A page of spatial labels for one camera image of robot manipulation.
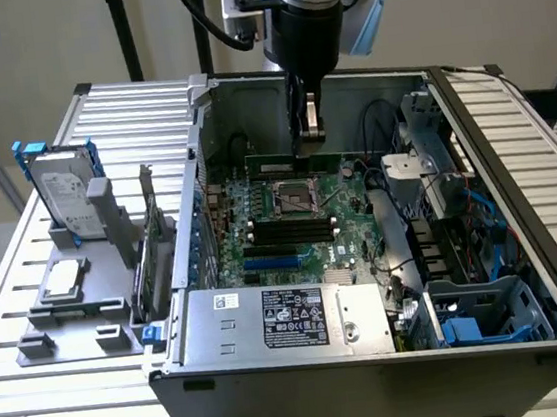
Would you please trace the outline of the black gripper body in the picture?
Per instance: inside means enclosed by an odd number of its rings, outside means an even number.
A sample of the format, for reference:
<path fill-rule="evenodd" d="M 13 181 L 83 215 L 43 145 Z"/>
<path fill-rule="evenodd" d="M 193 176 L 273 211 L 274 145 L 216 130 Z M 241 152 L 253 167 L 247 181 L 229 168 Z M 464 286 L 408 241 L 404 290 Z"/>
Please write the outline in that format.
<path fill-rule="evenodd" d="M 342 2 L 326 9 L 278 6 L 268 10 L 266 58 L 301 81 L 323 79 L 337 65 Z"/>

